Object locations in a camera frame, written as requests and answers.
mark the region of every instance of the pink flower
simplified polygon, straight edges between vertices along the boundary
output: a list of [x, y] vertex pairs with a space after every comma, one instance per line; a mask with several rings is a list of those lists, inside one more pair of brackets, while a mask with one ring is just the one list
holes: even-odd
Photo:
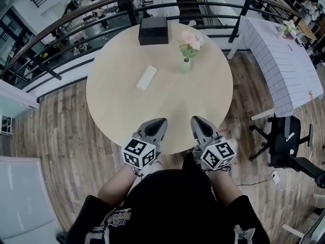
[[191, 33], [189, 31], [185, 30], [184, 32], [182, 32], [182, 41], [186, 45], [189, 45], [189, 44], [195, 42], [196, 38], [195, 38], [194, 33]]
[[199, 51], [201, 49], [201, 43], [199, 41], [194, 41], [189, 44], [194, 50]]

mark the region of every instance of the power cord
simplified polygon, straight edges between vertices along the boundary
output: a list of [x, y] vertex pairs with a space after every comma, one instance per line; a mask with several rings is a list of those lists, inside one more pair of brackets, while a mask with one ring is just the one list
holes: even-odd
[[279, 190], [280, 190], [280, 191], [284, 191], [284, 190], [293, 191], [293, 190], [295, 190], [298, 186], [301, 185], [301, 183], [304, 181], [304, 179], [306, 179], [306, 177], [307, 177], [307, 176], [305, 176], [305, 177], [301, 180], [301, 182], [300, 182], [296, 187], [294, 187], [293, 189], [289, 189], [288, 187], [287, 187], [287, 188], [284, 188], [284, 189], [281, 189], [281, 188], [280, 188], [280, 184], [278, 183]]
[[[219, 171], [219, 170], [221, 170], [221, 171], [224, 171], [224, 172], [226, 172], [226, 173], [229, 173], [229, 172], [231, 171], [231, 169], [232, 169], [232, 168], [231, 168], [230, 166], [224, 166], [224, 167], [222, 167], [221, 169], [218, 169], [218, 170], [204, 169], [203, 171], [204, 171], [204, 172], [215, 172], [215, 171]], [[268, 179], [268, 180], [260, 181], [260, 182], [256, 182], [256, 183], [251, 184], [251, 185], [258, 185], [258, 184], [261, 184], [261, 183], [263, 183], [263, 182], [270, 181], [270, 180], [273, 179], [274, 176], [275, 176], [275, 175], [272, 175], [272, 177], [271, 177], [270, 179]], [[251, 186], [251, 185], [242, 184], [242, 185], [237, 185], [237, 186]]]
[[[258, 185], [258, 184], [261, 184], [261, 183], [263, 183], [263, 182], [267, 182], [267, 181], [270, 181], [270, 180], [272, 180], [273, 179], [273, 177], [274, 177], [275, 175], [273, 174], [272, 175], [272, 177], [270, 178], [270, 179], [268, 179], [268, 180], [265, 180], [265, 181], [259, 181], [259, 182], [256, 182], [256, 183], [254, 183], [254, 184], [251, 184], [251, 185]], [[242, 185], [237, 185], [237, 186], [251, 186], [251, 185], [247, 185], [247, 184], [242, 184]]]
[[222, 167], [222, 168], [220, 168], [218, 170], [203, 169], [204, 172], [216, 172], [216, 171], [219, 171], [219, 170], [224, 171], [226, 173], [229, 173], [232, 170], [232, 168], [230, 166], [224, 166], [224, 167]]

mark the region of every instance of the small flower arrangement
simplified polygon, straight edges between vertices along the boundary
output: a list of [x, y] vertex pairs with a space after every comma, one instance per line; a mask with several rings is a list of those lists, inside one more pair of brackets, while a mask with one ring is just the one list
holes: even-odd
[[294, 34], [297, 35], [297, 28], [294, 21], [283, 21], [283, 24], [280, 26], [280, 29], [283, 30], [284, 35]]
[[203, 46], [203, 35], [199, 32], [192, 33], [189, 30], [182, 32], [181, 40], [179, 41], [179, 48], [185, 57], [184, 61], [189, 62]]

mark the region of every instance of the printed graphic on shirt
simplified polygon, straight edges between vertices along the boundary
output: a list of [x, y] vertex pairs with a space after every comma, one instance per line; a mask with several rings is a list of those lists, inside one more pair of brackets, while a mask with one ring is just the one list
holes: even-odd
[[126, 221], [128, 221], [131, 217], [131, 212], [129, 210], [130, 209], [123, 209], [116, 211], [110, 217], [107, 218], [106, 225], [112, 225], [114, 227], [125, 225]]

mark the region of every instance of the wooden floor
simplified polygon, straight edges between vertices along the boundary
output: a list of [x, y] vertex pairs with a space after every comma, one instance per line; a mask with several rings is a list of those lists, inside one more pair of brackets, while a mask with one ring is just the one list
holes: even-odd
[[[249, 130], [250, 116], [273, 107], [264, 77], [253, 55], [237, 53], [229, 62], [234, 78], [230, 110], [219, 131], [237, 146], [237, 159], [232, 164], [232, 177], [237, 184], [252, 184], [271, 178], [264, 153], [255, 162], [249, 156], [261, 147], [262, 137]], [[325, 71], [320, 71], [322, 83]], [[314, 146], [311, 161], [323, 168], [325, 155], [325, 100], [314, 100], [295, 111], [302, 123], [302, 137], [314, 124]], [[268, 133], [265, 119], [255, 124]], [[14, 122], [12, 155], [39, 157], [43, 175], [56, 215], [67, 230], [76, 218], [85, 197], [96, 195], [101, 185], [121, 166], [119, 146], [106, 138], [94, 124], [86, 102], [86, 81], [64, 88], [41, 100], [40, 108]], [[302, 145], [299, 156], [309, 157], [310, 149]], [[181, 167], [184, 153], [159, 157], [165, 168]], [[308, 228], [307, 217], [316, 201], [313, 193], [321, 189], [304, 174], [291, 169], [278, 169], [281, 191], [272, 182], [242, 186], [268, 232], [272, 243], [296, 243], [298, 238], [281, 229], [283, 223], [302, 232]]]

